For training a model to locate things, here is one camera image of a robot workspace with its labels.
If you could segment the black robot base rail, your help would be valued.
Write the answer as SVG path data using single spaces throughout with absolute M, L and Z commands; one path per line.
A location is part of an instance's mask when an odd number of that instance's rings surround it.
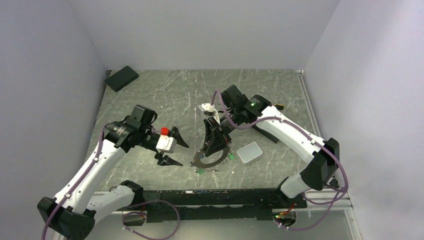
M 286 209 L 305 209 L 301 195 L 284 199 L 274 188 L 146 190 L 122 211 L 145 210 L 148 223 L 181 220 L 256 219 L 268 221 Z

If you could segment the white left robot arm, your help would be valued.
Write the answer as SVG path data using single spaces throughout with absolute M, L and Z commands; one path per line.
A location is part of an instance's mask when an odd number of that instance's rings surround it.
M 177 127 L 154 129 L 157 113 L 136 105 L 123 120 L 107 123 L 100 131 L 96 148 L 75 176 L 54 197 L 43 197 L 37 209 L 44 220 L 42 239 L 53 230 L 55 240 L 83 240 L 96 223 L 122 208 L 145 215 L 156 204 L 137 183 L 125 180 L 114 190 L 96 196 L 107 173 L 136 147 L 154 152 L 159 166 L 178 166 L 170 157 L 177 145 L 187 147 Z

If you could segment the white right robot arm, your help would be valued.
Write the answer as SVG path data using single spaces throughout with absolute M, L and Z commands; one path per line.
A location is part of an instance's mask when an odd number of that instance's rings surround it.
M 275 200 L 289 207 L 296 197 L 308 190 L 321 191 L 341 171 L 340 145 L 305 130 L 280 112 L 275 104 L 256 94 L 248 98 L 235 86 L 216 90 L 210 102 L 197 105 L 196 110 L 207 118 L 202 148 L 193 158 L 193 165 L 209 169 L 224 160 L 230 152 L 234 130 L 254 128 L 274 142 L 282 142 L 306 163 L 299 173 L 287 176 L 276 188 Z

